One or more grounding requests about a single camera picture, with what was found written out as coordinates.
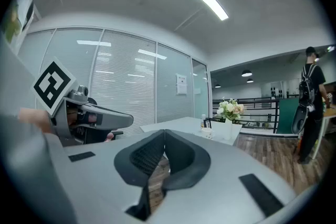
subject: glass door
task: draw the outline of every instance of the glass door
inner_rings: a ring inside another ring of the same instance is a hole
[[[202,118],[202,114],[209,117],[209,88],[206,65],[193,60],[194,79],[194,116]]]

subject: flower bouquet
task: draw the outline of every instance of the flower bouquet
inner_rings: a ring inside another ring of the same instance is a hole
[[[244,113],[244,105],[238,104],[236,99],[230,99],[229,101],[224,101],[219,103],[219,109],[217,110],[216,116],[221,119],[228,119],[234,121],[240,119],[240,115]]]
[[[237,100],[230,99],[229,101],[224,101],[219,103],[219,109],[217,110],[216,116],[220,118],[221,121],[225,119],[225,132],[224,139],[230,140],[232,138],[232,124],[233,121],[240,119],[240,114],[244,112],[244,105],[238,104]]]

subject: small bottle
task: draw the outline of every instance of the small bottle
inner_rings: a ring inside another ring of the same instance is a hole
[[[206,127],[206,126],[204,126],[204,120],[205,120],[205,114],[202,114],[201,129]]]

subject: black rubber pad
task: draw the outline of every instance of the black rubber pad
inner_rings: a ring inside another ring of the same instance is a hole
[[[266,217],[283,207],[277,197],[254,174],[240,176],[239,179]]]
[[[69,159],[72,162],[76,162],[76,161],[80,161],[81,159],[86,159],[86,158],[90,158],[95,156],[95,153],[91,152],[91,151],[87,151],[84,153],[80,153],[80,154],[76,154],[76,155],[70,155]]]

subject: window blinds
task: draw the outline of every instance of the window blinds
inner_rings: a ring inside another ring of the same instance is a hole
[[[193,87],[190,57],[158,45],[157,122],[193,116]],[[186,77],[187,94],[177,94],[176,74]]]
[[[80,85],[89,86],[91,66],[102,30],[56,30],[43,59],[43,70],[55,56],[77,79]]]
[[[155,42],[106,30],[94,64],[91,97],[105,108],[131,114],[124,138],[155,121]]]
[[[20,47],[18,57],[34,77],[39,75],[43,56],[53,33],[54,30],[52,29],[28,34]],[[30,89],[27,89],[27,91],[27,98],[22,107],[34,109],[36,108],[36,98]]]

